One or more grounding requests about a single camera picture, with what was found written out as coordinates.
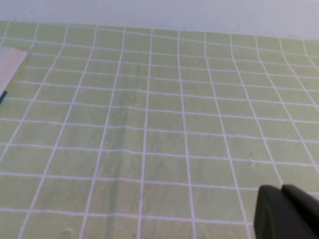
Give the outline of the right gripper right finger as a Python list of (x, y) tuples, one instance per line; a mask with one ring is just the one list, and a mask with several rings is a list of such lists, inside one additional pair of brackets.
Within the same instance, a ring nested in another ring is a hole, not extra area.
[(319, 201), (302, 189), (285, 184), (282, 192), (291, 201), (302, 221), (319, 238)]

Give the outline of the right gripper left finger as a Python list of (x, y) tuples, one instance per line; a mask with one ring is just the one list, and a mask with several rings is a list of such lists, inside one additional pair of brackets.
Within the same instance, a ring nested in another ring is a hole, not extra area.
[(282, 188), (259, 187), (253, 220), (257, 239), (312, 239), (313, 233)]

